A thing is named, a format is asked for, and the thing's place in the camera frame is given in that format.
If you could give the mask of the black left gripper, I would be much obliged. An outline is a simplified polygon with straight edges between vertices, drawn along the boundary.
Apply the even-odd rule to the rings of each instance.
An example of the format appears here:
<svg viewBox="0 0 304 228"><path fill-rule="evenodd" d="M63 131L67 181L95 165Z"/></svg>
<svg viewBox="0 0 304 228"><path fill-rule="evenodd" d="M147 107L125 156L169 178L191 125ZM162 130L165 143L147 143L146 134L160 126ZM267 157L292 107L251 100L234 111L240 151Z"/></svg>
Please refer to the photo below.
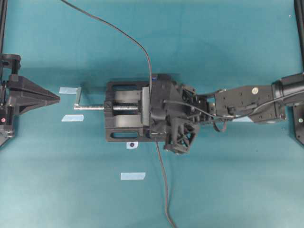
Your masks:
<svg viewBox="0 0 304 228"><path fill-rule="evenodd" d="M17 115L60 102L59 96L23 76L10 75L7 88L9 90L7 106L13 107Z"/></svg>

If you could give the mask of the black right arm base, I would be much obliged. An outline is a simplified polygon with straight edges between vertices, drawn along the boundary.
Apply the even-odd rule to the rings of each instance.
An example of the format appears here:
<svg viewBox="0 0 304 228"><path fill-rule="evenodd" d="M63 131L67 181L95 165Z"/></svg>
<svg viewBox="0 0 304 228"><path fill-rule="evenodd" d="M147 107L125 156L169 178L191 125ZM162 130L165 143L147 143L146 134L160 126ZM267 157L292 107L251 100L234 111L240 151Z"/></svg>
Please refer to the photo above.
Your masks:
<svg viewBox="0 0 304 228"><path fill-rule="evenodd" d="M293 107L294 133L297 141L304 144L304 105Z"/></svg>

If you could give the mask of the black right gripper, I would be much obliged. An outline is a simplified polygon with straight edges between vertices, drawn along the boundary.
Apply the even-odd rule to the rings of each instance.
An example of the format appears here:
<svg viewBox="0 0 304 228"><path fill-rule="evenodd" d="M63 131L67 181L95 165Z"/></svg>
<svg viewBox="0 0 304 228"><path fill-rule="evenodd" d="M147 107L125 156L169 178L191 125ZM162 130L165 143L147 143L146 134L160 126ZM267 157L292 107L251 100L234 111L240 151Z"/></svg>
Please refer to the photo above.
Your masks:
<svg viewBox="0 0 304 228"><path fill-rule="evenodd" d="M175 102L192 102L195 89L171 79L157 79L152 83L151 131L166 133L174 117L186 118L189 107Z"/></svg>

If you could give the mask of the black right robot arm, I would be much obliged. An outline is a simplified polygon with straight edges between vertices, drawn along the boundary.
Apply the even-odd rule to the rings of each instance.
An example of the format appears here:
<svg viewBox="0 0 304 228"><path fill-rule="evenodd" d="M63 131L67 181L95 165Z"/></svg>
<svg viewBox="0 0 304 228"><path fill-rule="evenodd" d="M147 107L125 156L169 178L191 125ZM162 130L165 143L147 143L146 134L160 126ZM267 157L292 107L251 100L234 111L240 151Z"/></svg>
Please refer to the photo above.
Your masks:
<svg viewBox="0 0 304 228"><path fill-rule="evenodd" d="M275 123L285 118L285 107L304 103L304 75L286 76L270 85L246 85L197 94L169 75L152 79L150 101L152 134L174 135L186 127L248 118Z"/></svg>

